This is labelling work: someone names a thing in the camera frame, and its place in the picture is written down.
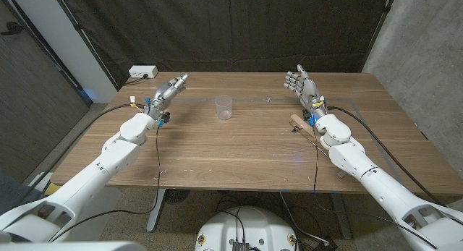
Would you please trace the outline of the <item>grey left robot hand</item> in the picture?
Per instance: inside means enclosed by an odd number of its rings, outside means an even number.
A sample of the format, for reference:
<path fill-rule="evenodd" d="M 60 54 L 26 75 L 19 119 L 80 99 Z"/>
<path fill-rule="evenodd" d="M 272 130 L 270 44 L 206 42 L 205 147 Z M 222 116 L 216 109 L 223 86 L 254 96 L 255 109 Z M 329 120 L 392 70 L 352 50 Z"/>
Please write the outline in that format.
<path fill-rule="evenodd" d="M 143 113 L 157 120 L 168 108 L 171 100 L 187 87 L 188 75 L 175 77 L 162 84 L 154 93 L 153 98 L 144 108 Z"/>

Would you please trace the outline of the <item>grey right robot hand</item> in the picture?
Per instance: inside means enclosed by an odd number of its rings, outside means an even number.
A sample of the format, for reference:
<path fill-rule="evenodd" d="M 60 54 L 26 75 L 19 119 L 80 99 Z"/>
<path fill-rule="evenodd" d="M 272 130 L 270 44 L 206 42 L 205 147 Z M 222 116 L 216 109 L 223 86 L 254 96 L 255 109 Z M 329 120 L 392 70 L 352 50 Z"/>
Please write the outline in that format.
<path fill-rule="evenodd" d="M 302 106 L 315 120 L 327 114 L 324 97 L 301 64 L 297 65 L 296 72 L 287 72 L 284 87 L 295 93 Z"/>

